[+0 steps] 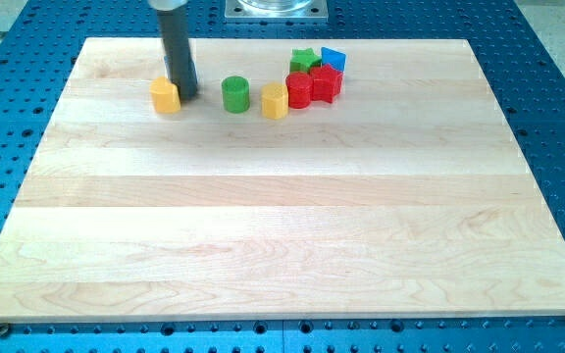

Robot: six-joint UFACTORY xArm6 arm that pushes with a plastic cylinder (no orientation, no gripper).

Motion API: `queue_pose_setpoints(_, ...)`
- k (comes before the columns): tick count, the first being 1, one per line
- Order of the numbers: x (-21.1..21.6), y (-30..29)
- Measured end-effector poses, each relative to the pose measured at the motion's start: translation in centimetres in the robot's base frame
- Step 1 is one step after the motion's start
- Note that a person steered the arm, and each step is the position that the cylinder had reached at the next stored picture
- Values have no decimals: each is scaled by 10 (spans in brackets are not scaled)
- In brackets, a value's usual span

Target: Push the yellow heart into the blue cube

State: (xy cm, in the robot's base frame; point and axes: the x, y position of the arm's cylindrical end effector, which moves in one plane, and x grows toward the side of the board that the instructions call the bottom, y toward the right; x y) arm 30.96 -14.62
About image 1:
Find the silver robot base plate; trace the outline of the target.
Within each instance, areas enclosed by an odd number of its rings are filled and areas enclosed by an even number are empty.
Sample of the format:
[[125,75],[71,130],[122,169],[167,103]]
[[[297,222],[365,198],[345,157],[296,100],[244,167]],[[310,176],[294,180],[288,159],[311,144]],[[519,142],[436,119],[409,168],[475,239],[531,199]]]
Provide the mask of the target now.
[[327,0],[225,0],[228,22],[325,22],[329,17]]

